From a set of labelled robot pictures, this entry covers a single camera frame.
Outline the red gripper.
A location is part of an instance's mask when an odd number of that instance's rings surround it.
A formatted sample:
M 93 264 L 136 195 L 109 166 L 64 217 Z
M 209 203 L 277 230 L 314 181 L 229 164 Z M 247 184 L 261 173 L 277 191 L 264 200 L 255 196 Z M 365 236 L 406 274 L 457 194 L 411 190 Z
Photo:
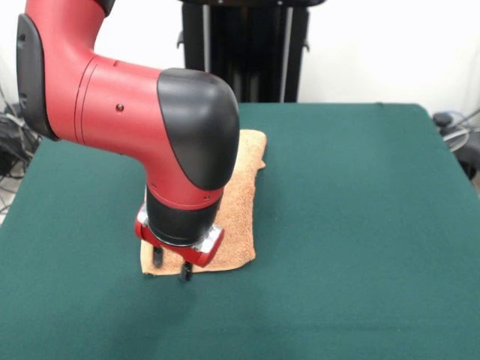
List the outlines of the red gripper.
M 156 269 L 162 267 L 166 250 L 181 256 L 184 262 L 181 265 L 179 280 L 182 282 L 188 282 L 193 277 L 193 265 L 205 267 L 212 261 L 224 238 L 224 230 L 215 224 L 197 244 L 186 247 L 174 246 L 159 240 L 149 229 L 148 224 L 139 220 L 135 221 L 135 233 L 141 240 L 153 246 L 151 259 Z

